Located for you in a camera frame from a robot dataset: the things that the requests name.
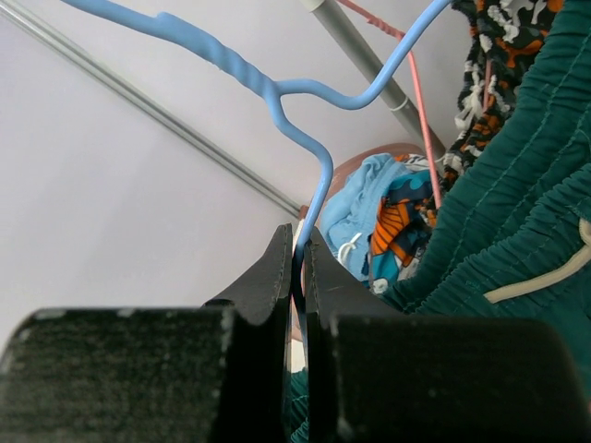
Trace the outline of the blue wire hanger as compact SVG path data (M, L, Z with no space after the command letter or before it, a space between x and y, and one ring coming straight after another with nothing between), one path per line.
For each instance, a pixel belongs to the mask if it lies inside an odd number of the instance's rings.
M301 234L294 252L292 294L295 300L299 326L303 332L306 325L306 301L301 285L301 270L305 245L320 215L333 177L333 160L329 151L316 139L294 126L286 117L282 97L308 94L347 111L356 111L371 104L385 89L386 83L410 53L428 26L451 3L446 0L431 2L420 14L402 41L395 47L383 68L368 88L359 95L347 96L314 79L273 80L239 53L225 46L205 30L183 19L160 12L148 16L111 1L68 1L67 4L87 14L111 21L128 29L176 44L203 60L217 66L233 77L242 86L265 101L276 128L304 150L313 154L320 163L320 179L309 205Z

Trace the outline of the dark green shorts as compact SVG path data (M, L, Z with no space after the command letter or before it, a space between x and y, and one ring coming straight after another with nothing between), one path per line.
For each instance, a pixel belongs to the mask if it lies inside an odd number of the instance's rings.
M409 314L528 318L590 378L590 5L564 1L516 107L453 184L416 274L385 300Z

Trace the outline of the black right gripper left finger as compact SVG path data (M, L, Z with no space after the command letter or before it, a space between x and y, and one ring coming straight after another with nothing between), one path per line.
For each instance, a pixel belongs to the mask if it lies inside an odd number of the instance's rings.
M201 307L44 308L1 358L5 442L285 442L292 228Z

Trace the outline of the light blue shorts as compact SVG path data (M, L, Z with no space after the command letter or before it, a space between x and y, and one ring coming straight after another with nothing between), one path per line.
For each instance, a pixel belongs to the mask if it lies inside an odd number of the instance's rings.
M337 261L355 278L368 278L366 258L378 206L392 182L409 173L388 153L367 157L325 205L320 233Z

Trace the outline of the colourful patchwork shorts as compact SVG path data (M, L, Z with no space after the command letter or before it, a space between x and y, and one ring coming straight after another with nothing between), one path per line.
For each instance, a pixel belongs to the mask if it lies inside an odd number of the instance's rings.
M433 225L422 213L432 197L427 158L403 154L394 158L394 164L403 172L391 180L380 198L366 259L368 288L377 296L416 273Z

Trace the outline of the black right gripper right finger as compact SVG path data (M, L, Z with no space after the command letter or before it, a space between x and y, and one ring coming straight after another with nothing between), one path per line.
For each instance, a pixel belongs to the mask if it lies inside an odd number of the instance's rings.
M590 413L556 331L407 316L314 232L305 247L313 442L586 442Z

